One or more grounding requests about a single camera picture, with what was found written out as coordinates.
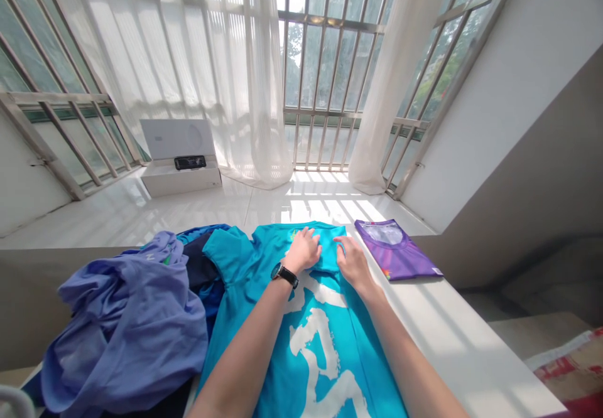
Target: blue t-shirt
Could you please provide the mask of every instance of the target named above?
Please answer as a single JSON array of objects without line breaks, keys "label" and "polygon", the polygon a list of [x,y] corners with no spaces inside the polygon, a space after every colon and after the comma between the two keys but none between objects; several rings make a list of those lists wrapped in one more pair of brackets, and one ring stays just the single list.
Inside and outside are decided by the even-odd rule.
[{"label": "blue t-shirt", "polygon": [[337,267],[336,236],[320,222],[216,230],[204,247],[226,286],[199,390],[270,282],[295,234],[315,228],[323,246],[300,274],[276,339],[254,417],[407,417],[367,309]]}]

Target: wristwatch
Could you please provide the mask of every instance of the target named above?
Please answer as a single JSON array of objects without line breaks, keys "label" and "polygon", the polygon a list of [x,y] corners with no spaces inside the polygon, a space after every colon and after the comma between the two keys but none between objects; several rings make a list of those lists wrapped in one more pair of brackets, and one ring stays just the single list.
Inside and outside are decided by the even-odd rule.
[{"label": "wristwatch", "polygon": [[276,266],[274,267],[274,269],[272,270],[272,274],[271,274],[270,278],[272,278],[272,280],[274,280],[277,277],[281,277],[281,278],[284,278],[285,280],[287,280],[289,283],[291,283],[291,286],[293,286],[293,289],[297,288],[297,284],[300,282],[297,279],[297,276],[294,273],[292,273],[292,271],[290,271],[285,266],[283,266],[280,262],[277,263]]}]

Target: window frame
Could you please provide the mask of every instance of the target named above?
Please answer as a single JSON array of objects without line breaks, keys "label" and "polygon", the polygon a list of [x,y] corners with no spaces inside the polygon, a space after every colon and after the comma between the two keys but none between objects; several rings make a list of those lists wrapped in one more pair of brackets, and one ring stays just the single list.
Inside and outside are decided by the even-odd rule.
[{"label": "window frame", "polygon": [[[290,0],[285,0],[285,9],[280,9],[278,11],[279,20],[284,23],[284,35],[283,35],[283,114],[293,114],[296,115],[295,122],[295,136],[293,140],[293,168],[295,170],[317,170],[317,171],[333,171],[334,168],[339,171],[343,171],[348,167],[348,163],[346,162],[347,155],[350,149],[352,135],[354,133],[354,129],[357,130],[358,124],[361,123],[362,119],[362,111],[359,109],[362,103],[362,95],[365,91],[365,87],[367,87],[367,83],[372,80],[372,77],[367,81],[369,70],[371,69],[371,63],[376,61],[374,59],[375,46],[379,37],[383,37],[385,33],[386,25],[383,24],[384,15],[386,12],[386,6],[389,0],[381,0],[379,5],[379,12],[377,23],[367,23],[364,21],[366,13],[367,13],[367,5],[369,0],[362,0],[362,10],[360,15],[360,21],[353,21],[346,19],[349,0],[344,0],[343,8],[342,8],[342,17],[341,18],[331,18],[327,15],[329,14],[329,1],[325,0],[324,10],[321,15],[310,14],[310,0],[305,0],[304,12],[292,12],[290,11]],[[288,54],[288,33],[289,33],[289,23],[300,23],[302,24],[302,39],[301,39],[301,54],[300,54],[300,78],[298,84],[298,98],[297,98],[297,106],[287,106],[286,104],[286,81],[287,81],[287,54]],[[302,85],[303,85],[303,77],[305,73],[304,64],[305,64],[305,52],[306,52],[306,42],[307,42],[307,32],[309,26],[318,26],[322,29],[322,33],[320,35],[320,48],[318,51],[318,64],[316,75],[316,82],[314,86],[314,95],[313,95],[313,104],[310,109],[301,107],[302,101]],[[320,81],[320,70],[322,66],[322,55],[323,48],[325,43],[325,34],[327,28],[335,28],[339,30],[337,47],[335,49],[335,60],[334,67],[332,72],[332,77],[330,80],[330,88],[329,88],[329,99],[327,101],[326,109],[317,109],[317,96],[318,96],[318,84]],[[339,66],[339,58],[342,50],[342,39],[345,31],[353,31],[354,34],[354,47],[352,49],[351,56],[351,65],[349,68],[349,73],[345,77],[345,92],[342,101],[341,110],[331,110],[332,99],[335,89],[335,78],[337,77],[337,70]],[[346,101],[348,98],[348,93],[350,90],[350,83],[352,80],[352,75],[354,73],[354,65],[356,62],[356,56],[358,52],[358,47],[360,44],[361,34],[369,33],[372,34],[371,47],[369,50],[366,66],[364,67],[364,71],[361,72],[362,83],[359,87],[359,96],[356,105],[354,106],[354,110],[345,110]],[[305,159],[298,159],[298,146],[300,144],[300,123],[302,122],[302,115],[310,115],[310,123],[309,123],[309,134],[308,134],[308,145],[306,148]],[[317,161],[310,162],[311,148],[312,148],[312,135],[315,129],[315,117],[325,117],[324,123],[322,125],[322,135],[320,138],[320,147],[317,153]],[[328,159],[323,159],[323,151],[325,147],[325,139],[327,135],[327,128],[329,126],[329,118],[337,118],[339,121],[337,123],[337,128],[335,130],[335,138],[334,143],[331,148],[331,154]],[[346,123],[344,119],[352,119],[351,122]],[[347,137],[344,136],[345,140],[345,148],[343,152],[343,156],[340,162],[335,162],[335,150],[337,148],[337,143],[339,140],[339,134],[342,129],[349,128]]]},{"label": "window frame", "polygon": [[[79,83],[85,90],[85,93],[68,92],[57,70],[57,66],[53,63],[52,58],[46,51],[45,46],[37,37],[35,30],[28,21],[28,18],[20,8],[18,1],[6,0],[6,2],[10,8],[9,11],[13,13],[13,16],[16,18],[17,22],[25,32],[28,41],[31,42],[34,50],[37,52],[37,54],[39,54],[44,66],[50,72],[50,75],[57,83],[61,92],[50,93],[41,91],[36,83],[36,80],[29,73],[27,67],[21,62],[19,56],[12,49],[4,35],[0,33],[0,48],[3,50],[8,61],[12,64],[17,74],[21,77],[27,88],[30,90],[29,92],[0,90],[0,108],[2,108],[9,120],[16,126],[17,130],[24,137],[25,141],[38,156],[40,161],[42,161],[42,163],[50,169],[57,180],[59,180],[65,190],[67,190],[67,192],[70,194],[70,196],[74,200],[83,200],[86,196],[95,192],[101,186],[106,185],[107,180],[114,181],[124,174],[128,174],[134,166],[142,165],[143,159],[141,157],[141,153],[136,147],[135,143],[131,140],[125,125],[123,124],[121,116],[115,110],[115,106],[113,105],[110,96],[107,94],[102,82],[95,74],[90,65],[90,61],[79,46],[77,39],[74,37],[57,0],[52,0],[52,3],[55,6],[56,13],[61,19],[61,24],[63,24],[66,28],[67,34],[71,38],[77,54],[81,57],[84,67],[87,68],[88,72],[90,73],[90,78],[92,79],[94,86],[100,93],[94,93],[94,90],[92,90],[90,85],[86,82],[85,76],[82,74],[81,67],[75,61],[75,53],[70,51],[65,38],[63,37],[63,34],[57,25],[57,21],[54,20],[44,0],[35,0],[35,5],[37,5],[38,9],[43,15],[50,33],[56,38],[60,51],[63,55],[65,55],[65,59],[67,60],[68,64],[73,68]],[[123,138],[125,147],[129,153],[123,151],[122,146],[116,138],[116,134],[113,133],[106,121],[107,116],[103,114],[101,107],[107,106],[113,110],[113,121],[117,127],[117,130],[121,133],[121,137]],[[67,107],[67,109],[72,113],[74,117],[73,119],[79,121],[79,124],[82,126],[86,136],[90,139],[91,145],[86,144],[86,146],[78,146],[74,138],[66,130],[65,125],[62,124],[62,119],[57,116],[56,109],[60,107]],[[109,155],[103,150],[101,142],[99,142],[99,140],[95,137],[94,132],[90,124],[86,121],[86,118],[84,117],[80,107],[87,107],[94,110],[95,116],[99,118],[102,124],[101,128],[108,134],[108,139],[105,142],[109,141],[108,147],[112,152],[114,150],[114,152],[117,153],[122,162],[121,166],[114,166],[111,163]],[[63,161],[58,158],[48,143],[36,130],[35,122],[31,122],[29,120],[23,108],[35,108],[44,112],[48,121],[54,125],[62,139],[67,143],[67,146],[78,159],[79,163],[81,163],[86,173],[90,176],[91,181],[88,181],[84,184],[77,183],[75,178],[69,173]],[[108,173],[100,172],[100,174],[97,174],[84,156],[82,152],[83,148],[89,151],[91,150],[90,153],[92,154],[96,153],[105,164]]]},{"label": "window frame", "polygon": [[[406,139],[405,145],[403,146],[402,151],[399,153],[398,158],[397,158],[396,162],[394,163],[389,176],[387,178],[383,177],[385,184],[386,184],[386,193],[388,195],[392,196],[392,198],[394,198],[395,200],[401,199],[401,197],[402,197],[403,193],[405,192],[406,188],[408,187],[410,179],[413,176],[413,174],[415,173],[416,169],[418,167],[422,166],[421,160],[423,159],[423,156],[425,155],[425,152],[428,149],[429,144],[433,140],[433,136],[435,135],[438,128],[440,127],[443,118],[446,116],[448,110],[450,109],[450,106],[452,105],[452,102],[455,100],[456,96],[459,94],[460,89],[463,86],[463,83],[465,82],[465,79],[469,75],[471,68],[473,67],[475,61],[477,60],[477,57],[479,56],[479,53],[481,52],[484,45],[486,44],[488,36],[490,35],[492,29],[494,28],[494,25],[496,24],[496,20],[498,19],[498,16],[500,15],[500,12],[502,11],[506,0],[468,0],[466,3],[459,4],[459,5],[456,5],[453,7],[454,2],[455,2],[455,0],[450,0],[448,2],[446,10],[437,18],[437,20],[434,24],[433,28],[437,29],[437,33],[429,46],[426,60],[425,60],[424,65],[421,68],[419,76],[417,77],[417,79],[415,81],[413,81],[413,83],[410,86],[410,90],[412,90],[412,93],[410,94],[408,103],[407,103],[405,111],[403,113],[403,117],[405,119],[407,119],[406,117],[408,116],[408,114],[410,112],[412,103],[418,93],[418,89],[421,84],[421,80],[423,79],[425,72],[430,64],[430,60],[432,59],[433,52],[435,51],[435,47],[438,43],[438,40],[440,39],[440,36],[443,33],[443,29],[444,29],[444,26],[446,25],[446,23],[453,21],[457,18],[461,18],[459,26],[455,30],[455,32],[452,36],[453,38],[444,54],[443,61],[440,62],[439,66],[437,67],[437,70],[435,71],[435,75],[434,75],[433,81],[429,87],[429,91],[426,95],[425,101],[424,101],[424,103],[422,103],[421,109],[417,115],[417,121],[423,121],[422,118],[425,115],[427,105],[438,85],[438,82],[448,64],[448,61],[450,60],[450,57],[452,55],[452,52],[454,51],[454,48],[457,46],[457,42],[465,28],[465,25],[467,24],[467,20],[469,19],[470,15],[472,14],[472,12],[474,12],[480,8],[483,8],[484,6],[489,6],[489,11],[488,11],[488,14],[486,15],[486,17],[484,18],[484,22],[481,24],[481,27],[479,28],[476,36],[473,39],[475,42],[469,46],[467,53],[465,54],[462,61],[460,62],[458,70],[454,73],[452,80],[450,81],[450,84],[448,85],[448,89],[446,91],[444,98],[440,102],[440,105],[437,107],[437,109],[434,111],[433,118],[430,120],[430,122],[425,122],[428,125],[427,125],[425,133],[421,137],[421,141],[420,141],[420,145],[417,150],[417,153],[415,154],[415,156],[411,160],[411,162],[408,164],[408,167],[406,168],[406,171],[401,176],[400,181],[398,182],[397,185],[393,184],[393,178],[396,176],[396,173],[398,172],[398,168],[400,167],[400,165],[403,161],[403,158],[408,150],[410,141],[413,139],[413,136],[415,135],[416,128],[413,128],[411,130],[410,134],[408,134],[408,137],[405,137],[405,139]],[[389,149],[387,150],[387,153],[385,154],[385,156],[383,158],[383,161],[381,164],[381,173],[382,174],[384,173],[384,170],[386,169],[389,158],[392,155],[394,145],[396,144],[396,140],[398,139],[398,137],[403,137],[400,134],[401,129],[402,129],[402,125],[399,124],[399,122],[395,121],[392,126],[392,131],[395,131],[395,136],[393,139],[394,143],[392,143],[391,147],[389,147]]]}]

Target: shirt sleeve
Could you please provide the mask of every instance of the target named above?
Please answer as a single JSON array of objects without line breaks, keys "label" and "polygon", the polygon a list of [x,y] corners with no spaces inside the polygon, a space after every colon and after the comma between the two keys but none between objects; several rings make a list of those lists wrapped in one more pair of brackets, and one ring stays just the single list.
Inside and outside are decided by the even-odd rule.
[{"label": "shirt sleeve", "polygon": [[225,284],[247,275],[253,252],[251,241],[237,227],[215,230],[203,247],[203,253],[215,264]]}]

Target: hand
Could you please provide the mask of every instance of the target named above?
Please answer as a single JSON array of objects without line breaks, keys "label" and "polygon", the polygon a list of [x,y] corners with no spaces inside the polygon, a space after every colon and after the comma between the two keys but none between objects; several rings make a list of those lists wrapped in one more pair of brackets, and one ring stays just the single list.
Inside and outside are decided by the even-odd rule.
[{"label": "hand", "polygon": [[368,292],[372,287],[377,286],[366,262],[364,251],[354,238],[338,236],[333,241],[339,243],[337,244],[339,270],[356,292],[362,295],[362,293]]},{"label": "hand", "polygon": [[320,235],[314,235],[314,228],[310,230],[305,227],[298,232],[291,243],[289,252],[281,263],[295,275],[299,275],[301,271],[311,268],[320,259],[322,253],[322,245],[318,244]]}]

